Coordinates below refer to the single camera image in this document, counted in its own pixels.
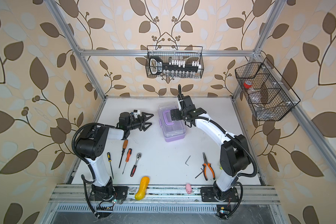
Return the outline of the purple clear plastic tool box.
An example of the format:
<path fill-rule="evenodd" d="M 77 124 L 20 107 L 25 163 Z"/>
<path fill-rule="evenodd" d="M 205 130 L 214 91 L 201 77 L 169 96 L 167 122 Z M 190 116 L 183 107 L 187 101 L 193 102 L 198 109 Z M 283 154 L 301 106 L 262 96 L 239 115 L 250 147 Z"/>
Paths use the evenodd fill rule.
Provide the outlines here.
<path fill-rule="evenodd" d="M 170 104 L 158 109 L 159 123 L 166 142 L 181 140 L 186 135 L 186 128 L 183 121 L 173 121 L 171 118 L 170 111 L 177 108 L 177 105 Z"/>

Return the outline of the brown handle screwdriver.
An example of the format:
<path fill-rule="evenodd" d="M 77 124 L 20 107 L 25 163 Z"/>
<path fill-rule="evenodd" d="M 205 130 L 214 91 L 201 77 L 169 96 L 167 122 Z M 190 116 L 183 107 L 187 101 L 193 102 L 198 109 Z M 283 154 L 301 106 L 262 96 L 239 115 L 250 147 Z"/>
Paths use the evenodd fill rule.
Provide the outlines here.
<path fill-rule="evenodd" d="M 122 146 L 122 152 L 121 152 L 121 159 L 120 159 L 120 162 L 119 162 L 119 168 L 121 166 L 121 163 L 122 163 L 122 159 L 123 159 L 123 155 L 125 153 L 125 150 L 127 148 L 127 145 L 128 145 L 128 140 L 124 140 L 123 142 L 123 146 Z"/>

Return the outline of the orange handle screwdriver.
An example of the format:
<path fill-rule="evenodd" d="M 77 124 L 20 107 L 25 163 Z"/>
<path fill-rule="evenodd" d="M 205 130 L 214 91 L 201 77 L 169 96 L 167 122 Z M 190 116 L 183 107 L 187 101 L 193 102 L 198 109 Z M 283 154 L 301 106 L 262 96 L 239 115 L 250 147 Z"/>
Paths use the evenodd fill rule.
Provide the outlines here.
<path fill-rule="evenodd" d="M 125 166 L 124 166 L 124 169 L 123 169 L 123 174 L 124 174 L 124 171 L 125 171 L 125 168 L 126 168 L 126 165 L 128 164 L 129 160 L 130 160 L 130 157 L 131 157 L 131 154 L 132 154 L 132 149 L 130 148 L 127 152 L 127 156 L 126 156 L 126 159 L 125 159 Z"/>

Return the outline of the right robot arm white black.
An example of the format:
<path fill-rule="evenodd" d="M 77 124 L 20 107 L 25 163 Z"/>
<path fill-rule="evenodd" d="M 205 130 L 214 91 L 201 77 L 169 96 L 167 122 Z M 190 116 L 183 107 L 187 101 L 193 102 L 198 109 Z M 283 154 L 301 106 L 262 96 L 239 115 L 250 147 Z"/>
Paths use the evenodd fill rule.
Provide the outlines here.
<path fill-rule="evenodd" d="M 170 111 L 173 121 L 183 120 L 190 127 L 195 126 L 210 136 L 220 147 L 219 164 L 222 171 L 213 184 L 214 199 L 225 202 L 230 198 L 236 186 L 240 188 L 240 195 L 236 206 L 231 211 L 220 210 L 222 219 L 229 219 L 240 206 L 243 199 L 243 184 L 241 177 L 253 178 L 258 173 L 255 159 L 249 151 L 247 139 L 243 135 L 235 135 L 211 119 L 202 108 L 196 108 L 190 96 L 182 93 L 177 95 L 178 108 Z"/>

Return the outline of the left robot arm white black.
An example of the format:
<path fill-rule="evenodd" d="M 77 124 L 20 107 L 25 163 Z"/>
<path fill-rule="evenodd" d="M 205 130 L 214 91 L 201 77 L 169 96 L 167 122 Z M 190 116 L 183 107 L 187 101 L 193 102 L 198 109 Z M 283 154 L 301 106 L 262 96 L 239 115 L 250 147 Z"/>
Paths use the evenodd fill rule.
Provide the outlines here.
<path fill-rule="evenodd" d="M 102 218 L 104 211 L 113 210 L 113 206 L 103 207 L 103 202 L 116 204 L 125 200 L 128 194 L 127 186 L 113 185 L 113 173 L 109 173 L 105 166 L 104 149 L 107 140 L 127 141 L 132 130 L 146 131 L 152 125 L 149 119 L 153 116 L 152 113 L 139 110 L 123 112 L 116 126 L 88 123 L 73 135 L 73 153 L 87 165 L 91 173 L 91 180 L 87 180 L 84 175 L 81 175 L 81 179 L 85 200 L 96 218 Z"/>

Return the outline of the red black ratchet wrench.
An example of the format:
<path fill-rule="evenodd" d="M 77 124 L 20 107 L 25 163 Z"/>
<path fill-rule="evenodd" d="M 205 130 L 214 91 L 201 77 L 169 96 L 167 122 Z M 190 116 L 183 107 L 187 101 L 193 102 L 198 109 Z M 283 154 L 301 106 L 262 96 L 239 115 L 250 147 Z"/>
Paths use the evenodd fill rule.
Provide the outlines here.
<path fill-rule="evenodd" d="M 137 170 L 137 165 L 138 165 L 138 162 L 140 160 L 140 158 L 142 157 L 142 153 L 138 153 L 137 156 L 136 156 L 136 162 L 131 170 L 131 173 L 130 173 L 130 176 L 133 177 L 136 170 Z"/>

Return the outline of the black socket set holder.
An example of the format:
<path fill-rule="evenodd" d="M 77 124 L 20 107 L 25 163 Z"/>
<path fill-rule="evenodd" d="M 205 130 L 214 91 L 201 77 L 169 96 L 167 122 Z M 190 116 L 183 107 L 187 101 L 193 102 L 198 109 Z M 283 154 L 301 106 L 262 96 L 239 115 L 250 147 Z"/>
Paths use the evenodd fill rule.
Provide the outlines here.
<path fill-rule="evenodd" d="M 191 64 L 185 60 L 178 58 L 174 60 L 169 57 L 167 61 L 164 61 L 159 56 L 148 57 L 146 63 L 150 75 L 160 75 L 162 73 L 166 75 L 196 75 L 203 72 L 203 66 L 199 61 L 193 61 Z"/>

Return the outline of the yellow black thin screwdriver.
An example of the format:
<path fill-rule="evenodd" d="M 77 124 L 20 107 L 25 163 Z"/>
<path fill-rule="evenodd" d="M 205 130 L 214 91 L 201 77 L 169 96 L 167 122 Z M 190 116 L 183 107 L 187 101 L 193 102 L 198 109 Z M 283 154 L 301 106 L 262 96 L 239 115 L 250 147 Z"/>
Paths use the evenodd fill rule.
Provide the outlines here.
<path fill-rule="evenodd" d="M 112 179 L 114 179 L 113 167 L 112 167 L 112 157 L 111 157 L 110 152 L 107 152 L 107 158 L 108 158 L 110 169 L 111 169 L 111 174 L 112 174 L 111 177 Z"/>

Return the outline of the yellow squash toy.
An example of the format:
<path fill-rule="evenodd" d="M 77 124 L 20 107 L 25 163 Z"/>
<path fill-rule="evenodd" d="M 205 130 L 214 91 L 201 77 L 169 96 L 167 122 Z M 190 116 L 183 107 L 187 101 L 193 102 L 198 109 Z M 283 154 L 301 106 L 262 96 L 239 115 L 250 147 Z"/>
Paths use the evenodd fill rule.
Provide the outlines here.
<path fill-rule="evenodd" d="M 135 200 L 141 201 L 142 199 L 144 199 L 144 197 L 146 196 L 146 191 L 147 191 L 149 182 L 150 182 L 150 178 L 148 176 L 144 176 L 141 179 L 139 189 L 134 196 Z"/>

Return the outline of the red capped clear bottle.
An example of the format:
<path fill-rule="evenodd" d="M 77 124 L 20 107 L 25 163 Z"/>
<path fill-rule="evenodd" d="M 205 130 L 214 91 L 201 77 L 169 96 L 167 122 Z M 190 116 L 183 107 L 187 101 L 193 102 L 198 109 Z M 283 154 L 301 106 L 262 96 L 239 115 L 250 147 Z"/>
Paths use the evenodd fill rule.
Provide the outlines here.
<path fill-rule="evenodd" d="M 257 92 L 256 89 L 253 88 L 253 83 L 249 80 L 246 80 L 244 83 L 243 83 L 243 86 L 245 88 L 245 91 L 248 93 L 248 94 L 254 94 Z"/>

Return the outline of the pink pig toy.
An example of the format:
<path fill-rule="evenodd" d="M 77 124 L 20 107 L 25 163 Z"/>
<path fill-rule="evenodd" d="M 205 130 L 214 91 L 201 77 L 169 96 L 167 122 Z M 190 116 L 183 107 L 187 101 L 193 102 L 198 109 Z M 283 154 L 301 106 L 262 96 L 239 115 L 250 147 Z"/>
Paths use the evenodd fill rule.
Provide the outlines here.
<path fill-rule="evenodd" d="M 192 186 L 189 183 L 187 183 L 185 185 L 185 190 L 186 190 L 187 194 L 191 194 L 192 193 Z"/>

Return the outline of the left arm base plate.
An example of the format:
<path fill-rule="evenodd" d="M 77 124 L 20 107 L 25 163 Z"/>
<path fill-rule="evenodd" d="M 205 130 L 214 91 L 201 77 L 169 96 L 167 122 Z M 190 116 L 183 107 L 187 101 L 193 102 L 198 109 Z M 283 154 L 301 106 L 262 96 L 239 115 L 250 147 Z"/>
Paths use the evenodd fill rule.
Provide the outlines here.
<path fill-rule="evenodd" d="M 125 200 L 128 194 L 127 186 L 108 186 L 97 187 L 92 186 L 91 193 L 89 195 L 90 201 L 109 201 L 113 200 Z"/>

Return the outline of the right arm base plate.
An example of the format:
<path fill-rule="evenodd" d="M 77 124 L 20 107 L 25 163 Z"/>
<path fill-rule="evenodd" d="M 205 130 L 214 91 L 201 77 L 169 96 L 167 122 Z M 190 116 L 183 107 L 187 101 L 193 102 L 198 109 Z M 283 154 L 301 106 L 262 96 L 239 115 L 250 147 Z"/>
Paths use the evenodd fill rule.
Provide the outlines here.
<path fill-rule="evenodd" d="M 238 202 L 239 196 L 236 188 L 221 191 L 218 187 L 201 187 L 200 193 L 203 202 Z"/>

